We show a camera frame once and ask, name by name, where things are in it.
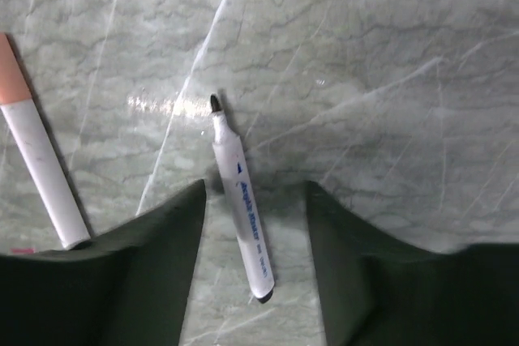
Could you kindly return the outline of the white marker black tip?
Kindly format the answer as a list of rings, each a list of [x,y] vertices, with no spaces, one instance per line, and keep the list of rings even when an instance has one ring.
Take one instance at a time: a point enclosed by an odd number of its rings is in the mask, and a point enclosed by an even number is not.
[[[212,148],[228,201],[248,283],[260,303],[267,302],[275,286],[242,141],[229,126],[217,95],[210,96],[214,140]]]

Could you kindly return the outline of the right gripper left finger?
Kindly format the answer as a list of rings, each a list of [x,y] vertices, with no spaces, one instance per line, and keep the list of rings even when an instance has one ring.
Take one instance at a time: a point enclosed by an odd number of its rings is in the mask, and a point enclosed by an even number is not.
[[[2,256],[2,344],[178,344],[205,207],[199,180],[70,250]]]

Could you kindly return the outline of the white pen orange cap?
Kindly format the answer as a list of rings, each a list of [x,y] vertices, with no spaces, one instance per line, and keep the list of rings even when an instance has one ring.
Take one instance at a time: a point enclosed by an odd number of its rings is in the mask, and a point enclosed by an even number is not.
[[[91,238],[7,34],[1,34],[1,111],[64,248]]]

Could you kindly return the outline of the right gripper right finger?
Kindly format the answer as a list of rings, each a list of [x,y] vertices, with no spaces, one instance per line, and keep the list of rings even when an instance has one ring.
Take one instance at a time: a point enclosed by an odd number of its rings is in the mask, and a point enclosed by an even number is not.
[[[376,228],[316,182],[305,200],[327,344],[517,344],[517,244],[439,254]]]

